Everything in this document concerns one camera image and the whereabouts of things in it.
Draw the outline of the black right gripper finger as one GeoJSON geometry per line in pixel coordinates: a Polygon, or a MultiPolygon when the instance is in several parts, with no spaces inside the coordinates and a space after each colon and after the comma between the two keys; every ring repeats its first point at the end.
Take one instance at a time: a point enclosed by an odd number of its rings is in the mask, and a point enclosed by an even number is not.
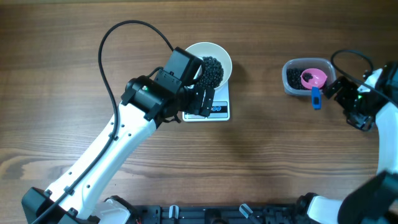
{"type": "Polygon", "coordinates": [[[336,79],[333,83],[326,86],[323,90],[323,94],[327,99],[330,99],[334,94],[336,94],[341,88],[341,80],[336,79]]]}
{"type": "Polygon", "coordinates": [[[358,97],[358,86],[355,82],[352,82],[346,77],[339,77],[338,84],[340,85],[340,90],[337,95],[340,98],[356,99],[358,97]]]}

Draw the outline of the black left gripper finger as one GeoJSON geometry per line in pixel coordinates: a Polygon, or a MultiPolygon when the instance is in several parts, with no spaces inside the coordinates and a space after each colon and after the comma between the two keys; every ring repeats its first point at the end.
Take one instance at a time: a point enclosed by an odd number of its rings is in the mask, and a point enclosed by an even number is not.
{"type": "Polygon", "coordinates": [[[215,89],[214,88],[207,88],[206,89],[206,93],[207,93],[207,97],[209,99],[208,105],[209,105],[209,115],[210,115],[210,111],[212,108],[212,104],[213,104],[213,98],[215,95],[215,89]]]}
{"type": "Polygon", "coordinates": [[[207,97],[206,89],[200,87],[200,91],[202,93],[202,103],[200,106],[199,115],[203,116],[203,117],[208,117],[209,116],[209,105],[208,105],[209,99],[207,97]]]}

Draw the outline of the white kitchen scale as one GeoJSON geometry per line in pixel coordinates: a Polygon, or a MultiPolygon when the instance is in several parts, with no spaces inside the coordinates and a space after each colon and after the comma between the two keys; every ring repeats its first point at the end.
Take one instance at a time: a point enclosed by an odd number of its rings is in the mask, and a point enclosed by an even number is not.
{"type": "Polygon", "coordinates": [[[230,119],[229,83],[226,82],[220,89],[215,91],[213,104],[209,117],[182,113],[185,122],[219,122],[230,119]]]}

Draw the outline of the pink scoop with blue handle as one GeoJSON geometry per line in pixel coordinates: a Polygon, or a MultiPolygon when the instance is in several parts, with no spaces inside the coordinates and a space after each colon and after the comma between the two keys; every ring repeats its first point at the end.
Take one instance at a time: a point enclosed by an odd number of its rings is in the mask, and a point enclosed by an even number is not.
{"type": "Polygon", "coordinates": [[[314,110],[320,110],[322,108],[322,99],[320,89],[325,85],[327,75],[320,69],[308,68],[301,74],[302,85],[311,91],[311,100],[314,110]],[[313,78],[308,82],[305,82],[302,78],[304,73],[311,73],[313,78]]]}

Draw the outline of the white bowl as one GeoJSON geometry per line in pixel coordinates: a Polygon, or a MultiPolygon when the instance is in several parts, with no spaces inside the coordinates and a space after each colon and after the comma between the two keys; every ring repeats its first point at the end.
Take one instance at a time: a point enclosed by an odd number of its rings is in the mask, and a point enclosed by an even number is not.
{"type": "MultiPolygon", "coordinates": [[[[199,42],[189,46],[186,49],[186,51],[194,56],[197,56],[202,60],[203,57],[211,56],[216,58],[219,62],[221,62],[221,66],[223,67],[224,70],[224,75],[220,86],[215,88],[215,91],[220,89],[226,82],[228,82],[228,79],[230,78],[233,69],[233,64],[229,54],[227,53],[227,51],[225,51],[224,48],[211,42],[199,42]]],[[[201,66],[201,72],[195,75],[194,78],[195,80],[199,79],[199,76],[202,74],[202,71],[203,69],[201,66]]]]}

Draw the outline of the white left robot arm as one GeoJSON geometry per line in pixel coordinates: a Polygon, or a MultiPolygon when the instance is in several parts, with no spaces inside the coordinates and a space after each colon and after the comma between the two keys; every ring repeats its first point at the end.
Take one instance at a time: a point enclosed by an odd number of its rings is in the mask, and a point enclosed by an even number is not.
{"type": "Polygon", "coordinates": [[[138,223],[134,207],[119,197],[99,201],[125,160],[162,123],[180,111],[208,114],[213,89],[196,87],[201,57],[179,47],[165,67],[130,80],[114,114],[89,148],[45,190],[32,187],[22,198],[28,223],[138,223]]]}

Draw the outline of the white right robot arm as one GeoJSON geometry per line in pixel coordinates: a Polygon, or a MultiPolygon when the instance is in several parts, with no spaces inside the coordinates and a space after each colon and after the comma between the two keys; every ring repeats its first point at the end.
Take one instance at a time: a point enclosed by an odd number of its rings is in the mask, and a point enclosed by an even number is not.
{"type": "Polygon", "coordinates": [[[371,71],[360,85],[348,77],[326,89],[361,131],[377,129],[375,173],[341,200],[307,194],[299,214],[315,223],[397,223],[397,62],[371,71]]]}

